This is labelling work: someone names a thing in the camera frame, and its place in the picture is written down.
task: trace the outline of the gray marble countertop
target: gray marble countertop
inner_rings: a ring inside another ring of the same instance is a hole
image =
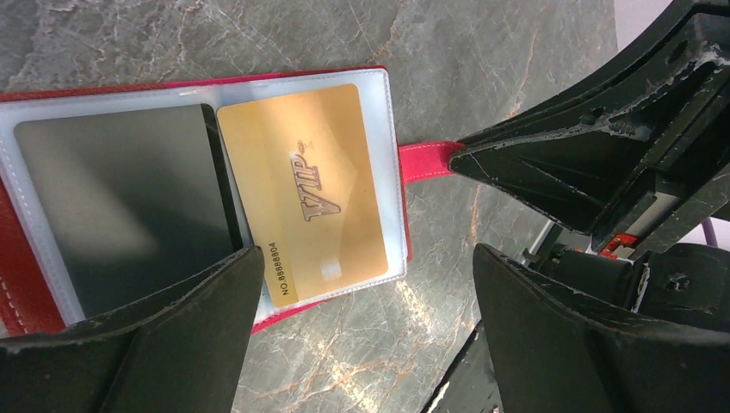
[[[365,64],[390,72],[399,142],[459,139],[616,52],[612,0],[0,0],[0,90]],[[238,412],[420,411],[479,320],[477,242],[517,256],[545,219],[459,176],[407,189],[404,280],[254,335]]]

